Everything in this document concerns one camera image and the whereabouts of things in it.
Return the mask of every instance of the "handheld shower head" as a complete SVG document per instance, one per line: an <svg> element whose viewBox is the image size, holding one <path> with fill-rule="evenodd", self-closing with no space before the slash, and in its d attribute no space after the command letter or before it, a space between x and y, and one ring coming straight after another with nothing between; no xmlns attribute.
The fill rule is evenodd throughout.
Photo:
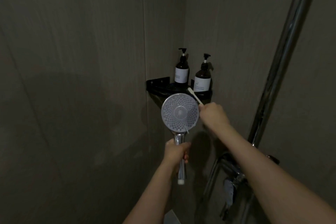
<svg viewBox="0 0 336 224"><path fill-rule="evenodd" d="M198 104L191 96L177 93L171 95L163 103L161 116L164 124L173 132L175 144L178 145L184 142L186 132L197 123L199 117ZM178 184L184 184L186 179L184 160L180 162L177 179Z"/></svg>

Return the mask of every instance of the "shower head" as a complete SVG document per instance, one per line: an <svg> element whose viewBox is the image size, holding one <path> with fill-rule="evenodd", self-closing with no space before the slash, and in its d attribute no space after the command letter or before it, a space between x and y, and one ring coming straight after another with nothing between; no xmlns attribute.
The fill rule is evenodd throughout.
<svg viewBox="0 0 336 224"><path fill-rule="evenodd" d="M198 105L191 96L177 93L163 103L161 116L171 131L184 133L196 125L199 117Z"/></svg>

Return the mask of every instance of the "black shelf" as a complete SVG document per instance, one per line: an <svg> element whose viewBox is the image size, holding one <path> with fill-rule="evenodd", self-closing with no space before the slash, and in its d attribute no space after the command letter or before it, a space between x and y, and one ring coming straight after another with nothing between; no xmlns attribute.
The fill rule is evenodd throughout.
<svg viewBox="0 0 336 224"><path fill-rule="evenodd" d="M146 81L146 89L149 93L157 95L159 97L168 98L176 93L185 93L191 95L188 91L188 87L194 87L194 80L191 80L191 85L179 85L175 82L170 83L170 77L163 77ZM196 96L200 100L210 100L212 96L212 90L195 92Z"/></svg>

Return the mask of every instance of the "person's left arm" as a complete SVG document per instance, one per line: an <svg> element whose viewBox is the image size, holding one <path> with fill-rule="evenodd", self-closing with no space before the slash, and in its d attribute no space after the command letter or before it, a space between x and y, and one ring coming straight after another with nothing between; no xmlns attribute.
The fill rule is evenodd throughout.
<svg viewBox="0 0 336 224"><path fill-rule="evenodd" d="M165 155L139 201L129 213L123 224L159 224L171 188L171 177L183 158L188 162L186 151L190 143L174 144L174 139L166 143Z"/></svg>

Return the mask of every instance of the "pump bottle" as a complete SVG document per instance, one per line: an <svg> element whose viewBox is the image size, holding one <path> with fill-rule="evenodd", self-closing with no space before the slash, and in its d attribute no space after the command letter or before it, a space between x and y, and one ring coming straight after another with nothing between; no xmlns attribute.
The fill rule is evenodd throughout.
<svg viewBox="0 0 336 224"><path fill-rule="evenodd" d="M182 50L182 56L180 58L180 62L175 67L175 82L176 83L188 83L188 73L189 73L189 66L187 62L186 55L186 48L179 48Z"/></svg>
<svg viewBox="0 0 336 224"><path fill-rule="evenodd" d="M207 59L211 55L204 53L204 61L201 65L201 69L195 75L194 91L207 91L210 88L211 74L208 70Z"/></svg>

